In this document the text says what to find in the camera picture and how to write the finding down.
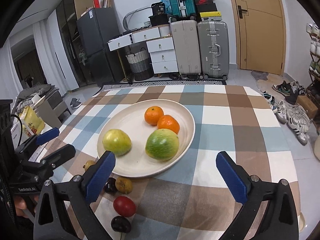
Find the black cable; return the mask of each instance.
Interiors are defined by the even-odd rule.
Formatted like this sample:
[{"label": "black cable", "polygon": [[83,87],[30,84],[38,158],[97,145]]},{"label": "black cable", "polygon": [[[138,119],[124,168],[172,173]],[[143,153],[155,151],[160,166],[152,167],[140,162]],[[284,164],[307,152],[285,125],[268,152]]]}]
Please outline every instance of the black cable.
[{"label": "black cable", "polygon": [[20,132],[20,139],[19,139],[19,143],[18,143],[18,146],[19,146],[19,145],[20,145],[20,143],[21,143],[21,138],[22,138],[22,129],[23,129],[23,127],[22,127],[22,122],[21,122],[21,119],[19,118],[19,116],[17,116],[16,114],[12,114],[12,115],[11,115],[11,117],[15,117],[15,118],[17,118],[17,119],[18,119],[18,121],[20,122],[21,132]]}]

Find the rug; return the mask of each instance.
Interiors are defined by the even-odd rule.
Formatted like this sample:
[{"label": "rug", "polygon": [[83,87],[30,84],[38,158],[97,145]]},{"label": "rug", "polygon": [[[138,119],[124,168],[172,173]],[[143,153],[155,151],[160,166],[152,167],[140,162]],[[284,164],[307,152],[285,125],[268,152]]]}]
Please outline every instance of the rug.
[{"label": "rug", "polygon": [[290,81],[283,77],[276,74],[270,74],[266,72],[260,72],[260,71],[251,71],[251,76],[255,79],[257,83],[257,87],[262,91],[266,91],[268,94],[275,97],[275,101],[278,103],[281,100],[284,100],[284,95],[280,94],[279,92],[276,92],[273,90],[272,85],[279,85],[282,84],[285,80],[287,83],[290,83]]},{"label": "rug", "polygon": [[101,91],[104,92],[110,89],[117,88],[128,88],[128,87],[144,87],[144,86],[167,86],[167,85],[226,85],[225,80],[159,80],[159,81],[143,81],[143,82],[135,82],[132,84],[129,83],[116,83],[116,84],[108,84],[103,85]]}]

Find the gray refrigerator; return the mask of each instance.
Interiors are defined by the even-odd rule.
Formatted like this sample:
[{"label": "gray refrigerator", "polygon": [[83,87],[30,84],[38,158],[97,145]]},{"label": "gray refrigerator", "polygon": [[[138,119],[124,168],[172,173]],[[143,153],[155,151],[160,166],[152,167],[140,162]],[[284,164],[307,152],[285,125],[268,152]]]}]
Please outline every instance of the gray refrigerator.
[{"label": "gray refrigerator", "polygon": [[108,41],[120,34],[114,8],[93,8],[77,21],[89,68],[98,86],[120,82],[124,73]]}]

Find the drawer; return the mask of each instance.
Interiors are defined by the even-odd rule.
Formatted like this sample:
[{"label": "drawer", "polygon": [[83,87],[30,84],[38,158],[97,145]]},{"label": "drawer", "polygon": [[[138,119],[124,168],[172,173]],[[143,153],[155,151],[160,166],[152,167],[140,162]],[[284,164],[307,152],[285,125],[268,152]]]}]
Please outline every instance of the drawer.
[{"label": "drawer", "polygon": [[131,44],[132,42],[131,42],[130,34],[121,36],[119,38],[116,38],[108,42],[110,51],[131,45]]},{"label": "drawer", "polygon": [[133,43],[138,43],[141,41],[160,38],[160,32],[159,32],[159,28],[152,28],[149,30],[132,33],[131,37],[132,37]]},{"label": "drawer", "polygon": [[151,56],[152,62],[164,62],[164,61],[177,60],[174,49],[151,52],[150,56]]},{"label": "drawer", "polygon": [[149,52],[174,49],[172,37],[147,41],[147,46]]},{"label": "drawer", "polygon": [[152,63],[153,71],[157,73],[178,72],[177,61],[165,61]]}]

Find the silver suitcase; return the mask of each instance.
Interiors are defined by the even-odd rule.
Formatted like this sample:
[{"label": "silver suitcase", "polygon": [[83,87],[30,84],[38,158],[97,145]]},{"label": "silver suitcase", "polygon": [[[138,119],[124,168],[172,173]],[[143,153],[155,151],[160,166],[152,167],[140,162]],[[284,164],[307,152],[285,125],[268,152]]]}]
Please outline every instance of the silver suitcase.
[{"label": "silver suitcase", "polygon": [[229,38],[225,22],[204,21],[198,23],[202,72],[204,78],[229,74]]},{"label": "silver suitcase", "polygon": [[201,59],[196,21],[171,24],[174,49],[180,74],[201,74]]}]

